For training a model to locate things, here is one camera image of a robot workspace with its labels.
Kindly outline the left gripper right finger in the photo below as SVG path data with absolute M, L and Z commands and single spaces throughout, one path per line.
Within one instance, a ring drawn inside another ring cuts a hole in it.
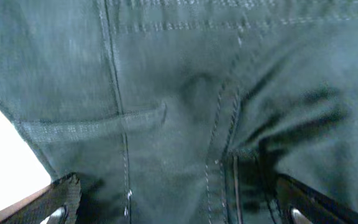
M 276 192 L 282 223 L 358 224 L 358 213 L 304 183 L 280 174 Z

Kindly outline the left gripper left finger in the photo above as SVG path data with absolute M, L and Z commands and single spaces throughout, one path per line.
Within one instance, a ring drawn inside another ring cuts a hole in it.
M 80 199 L 80 180 L 72 172 L 2 209 L 0 224 L 75 224 Z

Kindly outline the black shorts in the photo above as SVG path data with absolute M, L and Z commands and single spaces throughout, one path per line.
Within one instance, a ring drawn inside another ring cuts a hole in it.
M 280 223 L 280 174 L 358 213 L 358 1 L 0 1 L 0 110 L 77 223 Z

